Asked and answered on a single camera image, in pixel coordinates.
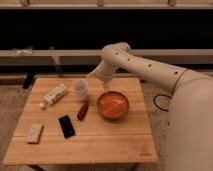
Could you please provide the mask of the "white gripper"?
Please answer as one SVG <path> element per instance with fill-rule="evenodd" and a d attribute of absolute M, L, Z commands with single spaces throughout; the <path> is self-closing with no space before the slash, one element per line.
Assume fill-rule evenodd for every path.
<path fill-rule="evenodd" d="M 116 68 L 114 66 L 111 66 L 107 64 L 106 62 L 101 61 L 97 65 L 97 67 L 87 75 L 87 77 L 97 78 L 102 82 L 109 82 L 112 79 L 115 71 L 116 71 Z"/>

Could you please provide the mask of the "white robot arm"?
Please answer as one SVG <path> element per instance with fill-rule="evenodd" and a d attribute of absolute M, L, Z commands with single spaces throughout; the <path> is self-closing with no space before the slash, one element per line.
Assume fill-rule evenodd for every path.
<path fill-rule="evenodd" d="M 103 82 L 119 68 L 172 94 L 165 171 L 213 171 L 213 77 L 130 53 L 125 42 L 109 44 L 90 73 Z"/>

